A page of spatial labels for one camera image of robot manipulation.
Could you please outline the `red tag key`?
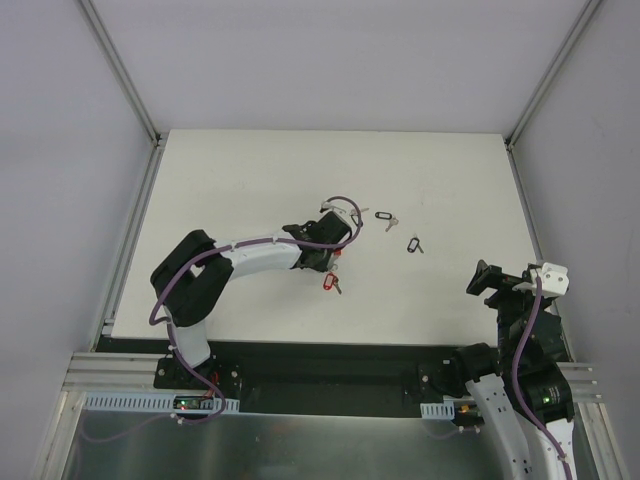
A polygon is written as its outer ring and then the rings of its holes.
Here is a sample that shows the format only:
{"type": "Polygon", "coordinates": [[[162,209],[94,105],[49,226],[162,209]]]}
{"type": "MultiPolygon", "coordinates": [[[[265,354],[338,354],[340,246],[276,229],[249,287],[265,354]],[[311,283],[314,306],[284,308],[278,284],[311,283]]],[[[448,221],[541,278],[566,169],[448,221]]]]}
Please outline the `red tag key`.
{"type": "Polygon", "coordinates": [[[342,294],[338,276],[333,272],[328,272],[323,281],[323,289],[325,291],[335,291],[339,295],[342,294]]]}

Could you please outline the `red handled key organizer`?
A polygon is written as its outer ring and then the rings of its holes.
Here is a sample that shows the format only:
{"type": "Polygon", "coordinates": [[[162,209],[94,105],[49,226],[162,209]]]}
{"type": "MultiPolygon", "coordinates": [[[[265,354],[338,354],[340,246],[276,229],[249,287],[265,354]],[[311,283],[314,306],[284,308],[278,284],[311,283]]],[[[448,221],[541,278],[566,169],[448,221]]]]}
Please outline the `red handled key organizer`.
{"type": "Polygon", "coordinates": [[[340,249],[331,252],[327,263],[328,272],[335,272],[339,268],[338,261],[340,259],[341,253],[342,251],[340,249]]]}

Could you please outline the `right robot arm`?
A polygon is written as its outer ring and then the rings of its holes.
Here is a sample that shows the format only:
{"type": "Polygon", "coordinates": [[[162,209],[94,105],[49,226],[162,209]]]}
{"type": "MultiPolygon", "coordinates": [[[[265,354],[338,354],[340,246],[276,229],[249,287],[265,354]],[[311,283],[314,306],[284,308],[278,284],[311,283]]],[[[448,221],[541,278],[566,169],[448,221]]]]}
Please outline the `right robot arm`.
{"type": "Polygon", "coordinates": [[[473,399],[506,479],[574,479],[574,399],[560,365],[568,358],[551,304],[569,290],[567,268],[530,264],[519,276],[479,261],[466,292],[493,293],[498,345],[454,350],[429,387],[473,399]]]}

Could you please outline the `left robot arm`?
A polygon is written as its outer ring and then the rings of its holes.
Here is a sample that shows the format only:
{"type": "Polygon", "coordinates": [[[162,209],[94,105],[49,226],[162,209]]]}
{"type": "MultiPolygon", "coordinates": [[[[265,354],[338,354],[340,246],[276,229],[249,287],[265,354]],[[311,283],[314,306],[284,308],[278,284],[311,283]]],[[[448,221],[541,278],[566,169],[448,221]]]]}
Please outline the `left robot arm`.
{"type": "Polygon", "coordinates": [[[166,323],[170,345],[178,350],[159,362],[159,389],[207,389],[219,382],[207,339],[210,317],[228,283],[271,270],[331,271],[353,230],[338,214],[283,226],[274,236],[222,246],[202,230],[188,233],[150,276],[157,304],[150,323],[166,323]]]}

